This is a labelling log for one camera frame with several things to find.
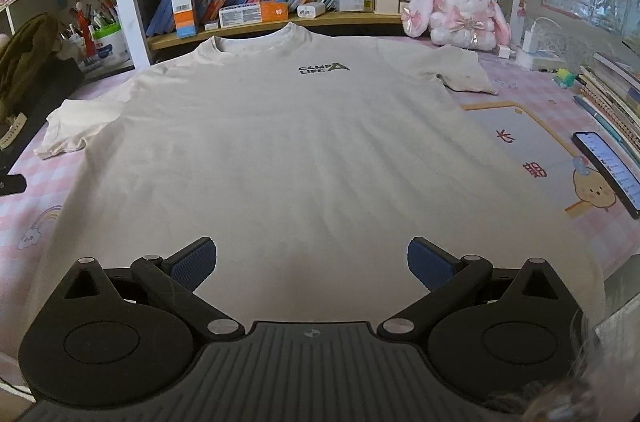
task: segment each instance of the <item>olive green cloth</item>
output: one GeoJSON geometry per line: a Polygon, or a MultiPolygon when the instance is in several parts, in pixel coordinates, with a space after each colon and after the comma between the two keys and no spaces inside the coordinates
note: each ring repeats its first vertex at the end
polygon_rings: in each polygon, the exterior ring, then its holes
{"type": "Polygon", "coordinates": [[[25,94],[34,88],[40,69],[51,56],[57,34],[58,20],[51,14],[38,14],[22,25],[0,51],[1,122],[16,112],[25,94]]]}

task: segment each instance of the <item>cartoon bear illustration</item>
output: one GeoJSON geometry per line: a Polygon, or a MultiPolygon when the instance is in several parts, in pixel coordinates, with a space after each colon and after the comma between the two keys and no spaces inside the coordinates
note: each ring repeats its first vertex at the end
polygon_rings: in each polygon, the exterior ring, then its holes
{"type": "Polygon", "coordinates": [[[575,194],[580,200],[598,209],[606,210],[618,200],[616,194],[604,177],[598,171],[588,167],[587,163],[588,159],[584,157],[574,158],[575,194]]]}

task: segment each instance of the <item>blue pen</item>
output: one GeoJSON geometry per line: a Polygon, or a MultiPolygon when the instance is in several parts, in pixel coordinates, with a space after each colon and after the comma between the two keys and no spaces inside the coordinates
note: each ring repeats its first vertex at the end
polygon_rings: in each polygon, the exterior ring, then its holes
{"type": "Polygon", "coordinates": [[[589,115],[593,117],[598,122],[598,124],[602,126],[602,128],[607,130],[609,135],[615,139],[615,141],[620,145],[620,147],[623,150],[625,150],[626,154],[634,160],[637,166],[640,167],[640,160],[638,160],[638,157],[636,157],[636,155],[633,153],[631,148],[629,148],[629,145],[626,143],[625,139],[620,137],[618,132],[615,131],[615,129],[613,129],[613,127],[606,120],[606,118],[604,118],[601,114],[599,114],[596,110],[594,110],[593,107],[590,104],[588,104],[588,102],[584,98],[580,96],[574,96],[574,101],[578,103],[587,112],[589,112],[589,115]]]}

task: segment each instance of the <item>toy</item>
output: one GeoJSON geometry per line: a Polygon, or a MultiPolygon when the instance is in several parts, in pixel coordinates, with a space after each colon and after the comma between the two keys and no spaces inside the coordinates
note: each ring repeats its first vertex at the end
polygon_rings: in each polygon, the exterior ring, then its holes
{"type": "Polygon", "coordinates": [[[492,50],[511,39],[511,29],[495,0],[408,1],[402,10],[402,26],[412,38],[430,26],[436,45],[492,50]]]}

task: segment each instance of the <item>rainbow illustration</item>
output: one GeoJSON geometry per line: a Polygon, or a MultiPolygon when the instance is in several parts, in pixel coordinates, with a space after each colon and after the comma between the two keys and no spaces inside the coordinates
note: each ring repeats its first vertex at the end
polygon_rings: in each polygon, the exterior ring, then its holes
{"type": "Polygon", "coordinates": [[[18,250],[22,251],[28,247],[36,245],[42,237],[43,232],[46,230],[44,227],[53,223],[58,216],[62,206],[51,206],[45,209],[41,214],[33,221],[33,224],[25,231],[18,242],[18,250]]]}

